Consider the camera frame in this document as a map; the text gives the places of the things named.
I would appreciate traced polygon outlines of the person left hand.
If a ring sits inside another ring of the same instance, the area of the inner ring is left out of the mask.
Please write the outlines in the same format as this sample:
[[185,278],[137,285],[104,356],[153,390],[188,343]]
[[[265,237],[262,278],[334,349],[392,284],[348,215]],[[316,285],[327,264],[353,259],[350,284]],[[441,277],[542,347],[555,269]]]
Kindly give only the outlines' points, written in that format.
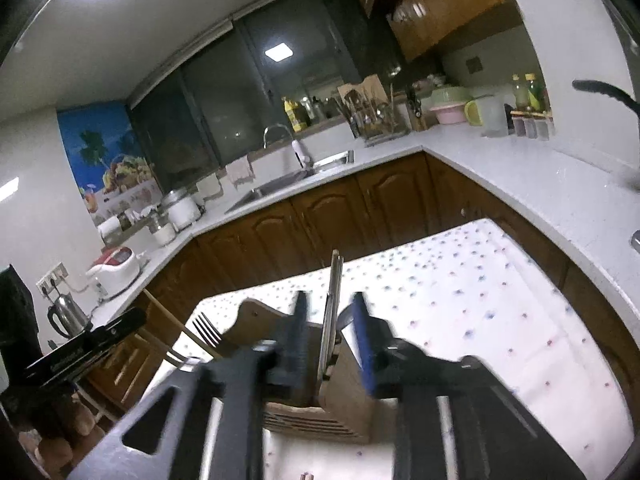
[[39,441],[29,441],[25,430],[18,435],[50,479],[66,479],[105,437],[96,416],[77,393],[33,398],[23,415]]

